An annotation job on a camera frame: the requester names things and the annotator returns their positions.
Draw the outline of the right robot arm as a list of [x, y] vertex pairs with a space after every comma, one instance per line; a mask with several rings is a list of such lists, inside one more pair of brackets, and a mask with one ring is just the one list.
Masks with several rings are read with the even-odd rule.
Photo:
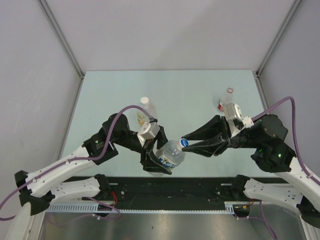
[[184, 135], [195, 141], [184, 152], [204, 157], [219, 156], [229, 148], [254, 149], [251, 159], [264, 172], [273, 173], [293, 186], [293, 190], [261, 183], [237, 175], [230, 194], [237, 200], [245, 198], [266, 201], [297, 212], [309, 225], [320, 226], [320, 186], [300, 167], [297, 153], [285, 142], [288, 129], [274, 114], [257, 120], [250, 117], [214, 116], [197, 130]]

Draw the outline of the clear bottle red label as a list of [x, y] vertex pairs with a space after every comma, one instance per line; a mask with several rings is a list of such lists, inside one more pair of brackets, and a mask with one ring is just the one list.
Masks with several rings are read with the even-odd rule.
[[220, 97], [220, 100], [218, 102], [217, 109], [221, 112], [224, 111], [224, 107], [227, 104], [230, 104], [233, 100], [233, 93], [234, 93], [234, 88], [233, 87], [228, 87], [223, 94]]

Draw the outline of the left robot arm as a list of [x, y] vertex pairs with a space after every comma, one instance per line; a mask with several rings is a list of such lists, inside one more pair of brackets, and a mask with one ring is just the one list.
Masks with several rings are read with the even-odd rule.
[[30, 204], [30, 214], [47, 210], [52, 204], [74, 199], [105, 200], [111, 195], [111, 186], [104, 174], [83, 180], [70, 181], [76, 173], [99, 166], [118, 155], [116, 146], [140, 154], [143, 170], [149, 173], [171, 175], [172, 171], [158, 162], [154, 149], [168, 142], [164, 128], [152, 118], [136, 132], [130, 129], [123, 113], [111, 115], [98, 133], [83, 142], [74, 152], [35, 172], [19, 171], [14, 175], [22, 206]]

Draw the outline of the water bottle blue cap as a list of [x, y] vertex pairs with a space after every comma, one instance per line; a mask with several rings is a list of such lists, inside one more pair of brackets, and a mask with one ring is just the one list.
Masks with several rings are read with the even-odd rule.
[[182, 149], [188, 145], [189, 142], [185, 138], [169, 140], [162, 148], [156, 150], [155, 156], [166, 168], [173, 171], [185, 160], [186, 153]]

